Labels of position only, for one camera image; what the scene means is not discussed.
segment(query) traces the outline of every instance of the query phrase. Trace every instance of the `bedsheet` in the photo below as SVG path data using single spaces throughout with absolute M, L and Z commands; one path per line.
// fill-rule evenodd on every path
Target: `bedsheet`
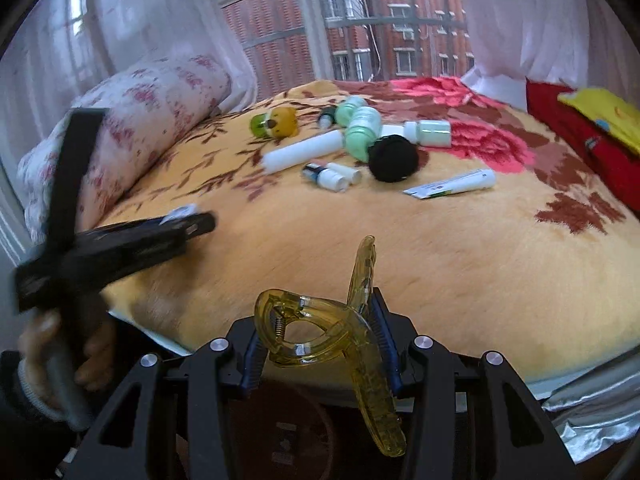
M 350 94 L 388 124 L 450 120 L 452 148 L 422 150 L 420 171 L 398 184 L 365 170 L 363 183 L 343 194 L 304 182 L 300 168 L 262 172 L 262 154 L 277 145 L 252 137 L 253 115 L 296 107 L 302 130 L 284 146 L 318 134 L 320 109 Z M 356 163 L 345 153 L 330 159 Z M 401 193 L 487 166 L 497 173 L 491 190 L 424 201 Z M 430 80 L 419 92 L 317 81 L 204 121 L 104 224 L 187 203 L 216 212 L 216 231 L 194 240 L 185 256 L 106 291 L 122 316 L 187 348 L 224 335 L 268 288 L 344 301 L 365 235 L 376 237 L 374 284 L 389 308 L 451 351 L 497 349 L 535 380 L 640 342 L 638 219 L 546 126 L 456 78 Z

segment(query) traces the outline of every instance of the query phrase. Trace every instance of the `black sponge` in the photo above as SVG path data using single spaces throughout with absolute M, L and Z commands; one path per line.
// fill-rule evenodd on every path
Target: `black sponge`
M 369 171 L 380 182 L 400 182 L 418 171 L 418 150 L 403 136 L 382 137 L 369 148 Z

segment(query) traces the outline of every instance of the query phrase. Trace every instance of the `human hand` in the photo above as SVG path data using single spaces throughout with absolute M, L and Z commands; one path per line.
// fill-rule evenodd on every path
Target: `human hand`
M 60 330 L 60 313 L 49 310 L 36 314 L 18 340 L 18 348 L 24 359 L 26 381 L 44 403 L 58 410 L 56 399 L 47 379 L 45 368 L 46 346 Z M 113 378 L 115 349 L 115 325 L 106 316 L 96 332 L 87 340 L 83 351 L 86 361 L 76 371 L 76 383 L 89 392 L 107 386 Z

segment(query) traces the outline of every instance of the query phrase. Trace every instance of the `white curtain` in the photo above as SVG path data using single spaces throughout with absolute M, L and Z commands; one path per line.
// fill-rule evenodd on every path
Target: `white curtain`
M 20 158 L 75 97 L 140 60 L 207 53 L 233 81 L 220 109 L 254 102 L 254 70 L 216 0 L 40 0 L 0 60 L 0 156 L 14 188 Z
M 526 110 L 526 78 L 604 86 L 640 104 L 640 55 L 604 0 L 465 0 L 476 57 L 462 81 Z

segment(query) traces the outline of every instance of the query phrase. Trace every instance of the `red cloth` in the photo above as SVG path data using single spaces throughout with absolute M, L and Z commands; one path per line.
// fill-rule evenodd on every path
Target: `red cloth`
M 527 111 L 562 137 L 617 199 L 638 214 L 640 158 L 578 110 L 558 101 L 559 93 L 572 91 L 564 85 L 527 81 Z

